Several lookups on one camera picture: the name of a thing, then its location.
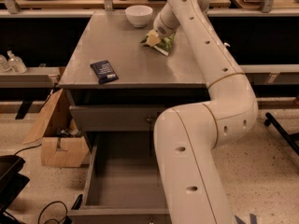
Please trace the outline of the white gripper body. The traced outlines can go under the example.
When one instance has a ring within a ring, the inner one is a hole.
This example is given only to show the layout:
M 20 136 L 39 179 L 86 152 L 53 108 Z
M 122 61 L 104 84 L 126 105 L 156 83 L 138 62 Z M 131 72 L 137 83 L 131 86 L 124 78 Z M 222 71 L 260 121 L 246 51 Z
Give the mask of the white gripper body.
M 154 20 L 153 29 L 159 36 L 169 37 L 178 27 L 179 21 L 174 15 L 171 6 L 166 3 Z

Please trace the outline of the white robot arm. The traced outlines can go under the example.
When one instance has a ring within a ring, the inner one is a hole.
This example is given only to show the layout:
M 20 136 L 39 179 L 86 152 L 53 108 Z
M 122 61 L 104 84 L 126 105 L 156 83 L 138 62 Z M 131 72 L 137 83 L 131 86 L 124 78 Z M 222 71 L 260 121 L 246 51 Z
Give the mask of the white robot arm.
M 206 17 L 209 0 L 167 0 L 154 21 L 161 36 L 185 33 L 209 101 L 166 109 L 154 125 L 154 147 L 172 224 L 236 224 L 211 150 L 255 124 L 249 80 Z

